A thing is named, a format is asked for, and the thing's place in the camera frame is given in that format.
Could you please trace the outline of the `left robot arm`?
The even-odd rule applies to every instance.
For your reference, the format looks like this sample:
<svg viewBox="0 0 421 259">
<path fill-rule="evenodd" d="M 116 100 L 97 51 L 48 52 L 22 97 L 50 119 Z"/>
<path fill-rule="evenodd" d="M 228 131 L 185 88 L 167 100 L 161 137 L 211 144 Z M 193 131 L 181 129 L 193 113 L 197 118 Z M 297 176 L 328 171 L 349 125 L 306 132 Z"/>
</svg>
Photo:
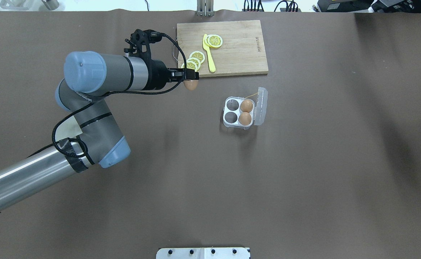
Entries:
<svg viewBox="0 0 421 259">
<path fill-rule="evenodd" d="M 108 168 L 130 155 L 107 96 L 159 95 L 167 83 L 198 79 L 190 65 L 167 68 L 148 53 L 71 52 L 55 91 L 56 102 L 70 114 L 52 130 L 50 145 L 0 171 L 0 212 L 93 164 Z"/>
</svg>

